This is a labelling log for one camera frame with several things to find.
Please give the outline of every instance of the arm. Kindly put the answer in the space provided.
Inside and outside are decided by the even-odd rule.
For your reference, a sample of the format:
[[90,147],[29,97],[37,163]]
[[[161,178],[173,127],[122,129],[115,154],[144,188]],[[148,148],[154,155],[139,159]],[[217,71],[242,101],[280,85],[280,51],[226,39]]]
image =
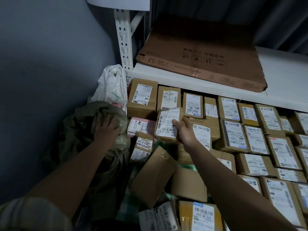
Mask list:
[[187,118],[183,121],[173,120],[173,124],[230,230],[296,230],[266,198],[198,142]]
[[109,124],[108,115],[101,126],[100,118],[94,133],[94,141],[74,159],[64,163],[38,183],[26,196],[42,197],[56,205],[72,218],[82,201],[90,182],[101,163],[115,143],[120,127],[114,129],[116,117]]

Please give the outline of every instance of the hand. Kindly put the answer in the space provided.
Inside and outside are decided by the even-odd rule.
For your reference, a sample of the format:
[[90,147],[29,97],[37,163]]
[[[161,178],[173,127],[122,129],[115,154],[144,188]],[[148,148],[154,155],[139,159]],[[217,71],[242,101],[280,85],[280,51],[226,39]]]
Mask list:
[[94,132],[94,142],[103,147],[107,151],[114,147],[117,136],[120,134],[121,127],[115,129],[116,115],[109,124],[110,114],[107,115],[103,125],[100,123],[100,114],[97,117],[96,127]]
[[189,122],[188,118],[183,118],[182,122],[173,119],[172,124],[178,128],[184,150],[189,153],[199,143],[192,129],[193,125]]

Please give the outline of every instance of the dark gray wall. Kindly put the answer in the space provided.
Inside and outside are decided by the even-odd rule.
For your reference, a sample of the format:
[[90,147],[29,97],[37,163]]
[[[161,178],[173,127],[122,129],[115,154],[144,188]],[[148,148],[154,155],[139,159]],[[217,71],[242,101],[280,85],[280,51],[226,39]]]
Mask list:
[[101,11],[99,24],[85,0],[0,0],[0,203],[44,177],[61,120],[116,64],[113,11]]

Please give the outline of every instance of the gray wall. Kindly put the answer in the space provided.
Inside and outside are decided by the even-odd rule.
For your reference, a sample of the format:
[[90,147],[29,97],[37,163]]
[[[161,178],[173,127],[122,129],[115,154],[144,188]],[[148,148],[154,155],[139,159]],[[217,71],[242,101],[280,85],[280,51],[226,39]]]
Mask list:
[[0,0],[0,203],[44,177],[61,120],[116,64],[113,12],[101,11],[98,23],[85,0]]

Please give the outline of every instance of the white shelf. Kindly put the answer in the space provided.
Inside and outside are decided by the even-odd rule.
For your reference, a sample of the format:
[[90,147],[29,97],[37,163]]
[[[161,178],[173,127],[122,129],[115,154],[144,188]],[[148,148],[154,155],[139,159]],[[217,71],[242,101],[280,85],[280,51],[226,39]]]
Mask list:
[[137,63],[134,78],[214,95],[308,112],[308,57],[256,47],[268,84],[257,93]]

